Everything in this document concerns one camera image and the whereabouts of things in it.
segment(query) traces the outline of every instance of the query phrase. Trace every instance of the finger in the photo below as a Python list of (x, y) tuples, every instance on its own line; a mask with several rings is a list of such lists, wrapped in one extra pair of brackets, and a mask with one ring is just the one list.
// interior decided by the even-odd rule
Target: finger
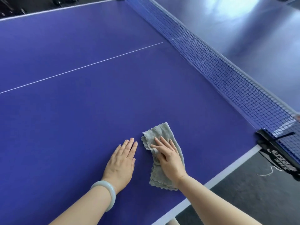
[(122, 155), (126, 145), (128, 144), (129, 140), (125, 140), (124, 143), (122, 144), (121, 148), (119, 149), (117, 155)]
[(132, 149), (130, 150), (130, 152), (129, 152), (127, 158), (133, 159), (136, 150), (137, 150), (137, 142), (134, 142), (134, 144), (133, 144), (133, 146), (132, 146)]
[(131, 167), (132, 169), (134, 169), (134, 164), (135, 164), (135, 158), (133, 158), (132, 162), (131, 162)]
[(121, 145), (119, 145), (116, 150), (113, 152), (112, 157), (114, 157), (115, 155), (117, 155), (119, 149), (121, 148)]
[(156, 156), (157, 156), (157, 159), (159, 160), (160, 163), (164, 163), (164, 162), (167, 161), (167, 160), (166, 160), (166, 157), (165, 157), (163, 154), (161, 154), (160, 152), (157, 153)]
[(168, 148), (170, 148), (172, 151), (174, 151), (174, 148), (161, 136), (160, 137), (161, 142)]
[(131, 149), (131, 147), (132, 147), (133, 142), (134, 142), (134, 138), (130, 138), (130, 141), (129, 141), (128, 144), (126, 145), (126, 147), (125, 147), (125, 149), (124, 149), (122, 155), (124, 155), (124, 156), (126, 156), (126, 157), (128, 156), (128, 154), (129, 154), (129, 152), (130, 152), (130, 149)]
[(163, 146), (163, 143), (160, 142), (160, 140), (157, 137), (155, 137), (154, 140), (158, 146)]
[(151, 147), (156, 148), (160, 153), (164, 154), (165, 157), (170, 156), (171, 149), (167, 148), (166, 146), (151, 145)]
[(174, 150), (179, 154), (175, 144), (173, 143), (173, 141), (170, 139), (170, 145), (172, 146), (172, 148), (174, 148)]

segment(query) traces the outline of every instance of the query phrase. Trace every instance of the gray cloth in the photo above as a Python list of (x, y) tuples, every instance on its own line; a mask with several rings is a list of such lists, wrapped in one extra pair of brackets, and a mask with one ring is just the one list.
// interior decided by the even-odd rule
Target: gray cloth
[(143, 132), (144, 136), (142, 136), (142, 141), (144, 144), (144, 147), (152, 152), (153, 156), (153, 166), (152, 166), (152, 172), (150, 176), (150, 185), (156, 186), (162, 189), (167, 190), (177, 190), (177, 188), (174, 187), (171, 180), (167, 178), (167, 176), (163, 173), (163, 170), (161, 169), (160, 162), (156, 156), (158, 153), (158, 150), (156, 148), (152, 148), (150, 145), (154, 144), (156, 145), (154, 138), (157, 137), (159, 139), (160, 136), (162, 136), (164, 139), (166, 139), (168, 142), (171, 139), (177, 148), (181, 161), (183, 163), (183, 166), (185, 165), (183, 155), (181, 152), (181, 149), (175, 140), (175, 137), (168, 125), (168, 123), (163, 123), (160, 125), (155, 126), (154, 128)]

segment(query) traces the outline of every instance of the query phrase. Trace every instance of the bracelet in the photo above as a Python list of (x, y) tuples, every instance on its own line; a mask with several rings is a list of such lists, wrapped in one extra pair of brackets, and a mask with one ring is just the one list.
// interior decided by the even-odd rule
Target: bracelet
[(110, 204), (105, 211), (105, 212), (108, 212), (115, 204), (115, 189), (108, 181), (97, 181), (92, 185), (91, 189), (97, 185), (101, 185), (101, 186), (107, 188), (107, 190), (110, 192), (110, 197), (111, 197)]

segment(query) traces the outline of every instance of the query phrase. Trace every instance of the forearm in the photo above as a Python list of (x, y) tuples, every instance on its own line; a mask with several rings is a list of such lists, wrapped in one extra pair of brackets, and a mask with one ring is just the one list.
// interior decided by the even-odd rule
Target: forearm
[(260, 225), (192, 177), (182, 178), (178, 189), (190, 201), (205, 225)]
[(105, 187), (95, 186), (50, 225), (97, 225), (110, 199), (110, 193)]

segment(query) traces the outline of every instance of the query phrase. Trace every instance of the net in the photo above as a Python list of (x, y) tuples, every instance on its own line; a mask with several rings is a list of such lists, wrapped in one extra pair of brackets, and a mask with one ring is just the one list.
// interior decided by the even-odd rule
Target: net
[[(237, 66), (224, 58), (154, 0), (126, 2), (161, 33), (223, 95), (261, 128), (279, 136), (300, 133), (300, 122), (283, 102), (261, 87)], [(299, 134), (280, 140), (283, 147), (300, 164)]]

